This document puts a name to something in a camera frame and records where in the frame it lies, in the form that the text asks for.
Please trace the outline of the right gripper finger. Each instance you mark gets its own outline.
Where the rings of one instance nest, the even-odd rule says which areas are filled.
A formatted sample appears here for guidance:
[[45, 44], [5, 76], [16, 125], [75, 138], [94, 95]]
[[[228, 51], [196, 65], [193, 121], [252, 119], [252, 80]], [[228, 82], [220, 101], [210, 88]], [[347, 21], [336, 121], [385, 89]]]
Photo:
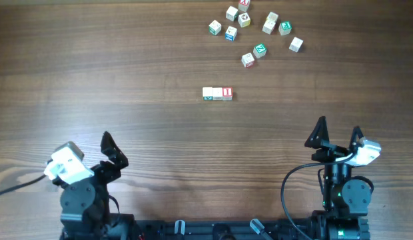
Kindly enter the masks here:
[[326, 117], [321, 116], [319, 117], [314, 130], [305, 141], [304, 146], [313, 149], [321, 149], [328, 147], [328, 145], [329, 135], [326, 124]]
[[361, 131], [361, 128], [359, 126], [355, 126], [352, 130], [352, 135], [350, 138], [350, 143], [348, 149], [350, 152], [356, 152], [358, 146], [359, 146], [359, 140], [363, 138], [363, 133]]

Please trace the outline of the red I letter block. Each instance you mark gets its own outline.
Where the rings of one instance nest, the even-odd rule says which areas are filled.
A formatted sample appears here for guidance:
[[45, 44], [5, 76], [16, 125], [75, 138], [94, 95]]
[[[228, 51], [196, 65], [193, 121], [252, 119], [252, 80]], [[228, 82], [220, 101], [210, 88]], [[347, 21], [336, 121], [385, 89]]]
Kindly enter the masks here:
[[232, 101], [232, 97], [233, 97], [232, 87], [223, 87], [222, 88], [222, 100]]

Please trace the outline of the white Y letter block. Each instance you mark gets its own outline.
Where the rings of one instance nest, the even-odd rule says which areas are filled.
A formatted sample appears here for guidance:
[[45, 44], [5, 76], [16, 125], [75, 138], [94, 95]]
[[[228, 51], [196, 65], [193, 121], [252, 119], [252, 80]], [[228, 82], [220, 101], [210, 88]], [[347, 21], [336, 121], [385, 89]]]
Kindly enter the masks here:
[[222, 101], [222, 99], [223, 99], [222, 87], [213, 87], [212, 88], [212, 100], [213, 101]]

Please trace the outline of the green bottomed white block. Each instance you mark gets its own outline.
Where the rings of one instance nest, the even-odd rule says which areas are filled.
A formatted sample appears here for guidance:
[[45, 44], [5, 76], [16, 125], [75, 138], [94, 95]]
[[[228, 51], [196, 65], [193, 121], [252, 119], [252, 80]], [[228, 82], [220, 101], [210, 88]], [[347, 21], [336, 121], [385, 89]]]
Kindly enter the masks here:
[[203, 100], [212, 101], [212, 87], [203, 87]]

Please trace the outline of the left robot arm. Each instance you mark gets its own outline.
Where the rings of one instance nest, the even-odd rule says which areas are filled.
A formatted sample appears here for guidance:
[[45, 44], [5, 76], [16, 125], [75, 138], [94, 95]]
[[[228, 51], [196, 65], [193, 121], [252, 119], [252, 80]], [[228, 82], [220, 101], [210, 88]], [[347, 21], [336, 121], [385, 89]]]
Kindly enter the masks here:
[[68, 184], [61, 194], [61, 222], [64, 239], [137, 239], [137, 224], [132, 214], [111, 213], [107, 185], [121, 177], [121, 169], [129, 165], [109, 132], [104, 132], [101, 153], [108, 161], [91, 168], [92, 177]]

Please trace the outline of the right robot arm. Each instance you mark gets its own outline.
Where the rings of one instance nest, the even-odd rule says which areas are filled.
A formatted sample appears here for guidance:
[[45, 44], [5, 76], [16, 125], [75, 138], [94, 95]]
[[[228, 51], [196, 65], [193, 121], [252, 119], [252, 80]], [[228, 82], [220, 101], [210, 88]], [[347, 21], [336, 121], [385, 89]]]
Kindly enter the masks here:
[[348, 147], [330, 142], [326, 117], [321, 116], [306, 140], [313, 148], [312, 160], [324, 165], [322, 211], [313, 211], [306, 234], [311, 239], [370, 240], [366, 216], [372, 200], [373, 183], [352, 170], [379, 156], [380, 146], [368, 141], [355, 127]]

